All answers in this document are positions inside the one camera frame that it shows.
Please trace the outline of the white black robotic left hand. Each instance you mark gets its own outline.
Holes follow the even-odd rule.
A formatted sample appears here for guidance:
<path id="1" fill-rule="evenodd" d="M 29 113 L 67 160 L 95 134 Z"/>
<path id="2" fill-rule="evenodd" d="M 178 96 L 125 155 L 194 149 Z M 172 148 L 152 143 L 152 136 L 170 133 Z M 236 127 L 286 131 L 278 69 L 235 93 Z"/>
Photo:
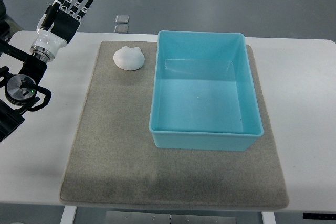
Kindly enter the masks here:
<path id="1" fill-rule="evenodd" d="M 59 49 L 76 34 L 93 0 L 54 0 L 37 25 L 31 54 L 43 62 L 53 61 Z"/>

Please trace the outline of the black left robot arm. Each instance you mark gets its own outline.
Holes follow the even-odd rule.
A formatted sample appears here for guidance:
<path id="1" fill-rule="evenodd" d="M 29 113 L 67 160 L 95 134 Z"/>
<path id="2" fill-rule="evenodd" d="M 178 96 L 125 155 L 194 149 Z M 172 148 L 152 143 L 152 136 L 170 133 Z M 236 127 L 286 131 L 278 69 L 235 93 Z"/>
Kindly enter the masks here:
<path id="1" fill-rule="evenodd" d="M 6 7 L 1 1 L 1 54 L 9 55 L 23 63 L 18 74 L 9 72 L 9 67 L 1 67 L 1 88 L 4 88 L 6 99 L 13 109 L 1 101 L 1 141 L 13 133 L 23 122 L 23 114 L 35 112 L 46 105 L 51 99 L 51 92 L 39 86 L 47 69 L 48 56 L 44 51 L 33 50 L 32 54 L 10 45 L 11 25 L 6 19 Z"/>

